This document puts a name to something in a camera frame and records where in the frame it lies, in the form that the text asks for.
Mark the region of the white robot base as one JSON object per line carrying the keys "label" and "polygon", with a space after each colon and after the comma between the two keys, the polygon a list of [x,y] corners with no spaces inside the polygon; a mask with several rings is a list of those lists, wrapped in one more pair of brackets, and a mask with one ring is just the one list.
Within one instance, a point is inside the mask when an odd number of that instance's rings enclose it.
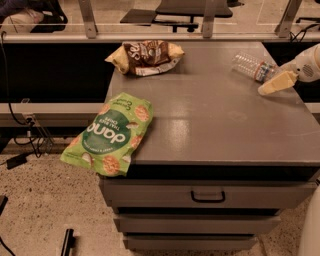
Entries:
{"label": "white robot base", "polygon": [[298,256],[320,256],[320,186],[308,206]]}

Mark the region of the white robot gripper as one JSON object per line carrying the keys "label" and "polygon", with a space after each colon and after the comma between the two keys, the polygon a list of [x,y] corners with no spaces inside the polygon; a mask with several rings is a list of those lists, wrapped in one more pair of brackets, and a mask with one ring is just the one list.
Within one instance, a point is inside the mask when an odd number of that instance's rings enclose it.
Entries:
{"label": "white robot gripper", "polygon": [[297,77],[299,81],[307,83],[319,80],[320,44],[304,50],[298,54],[294,60],[282,64],[279,69],[282,70],[282,72],[258,88],[260,95],[269,95],[291,88],[295,85]]}

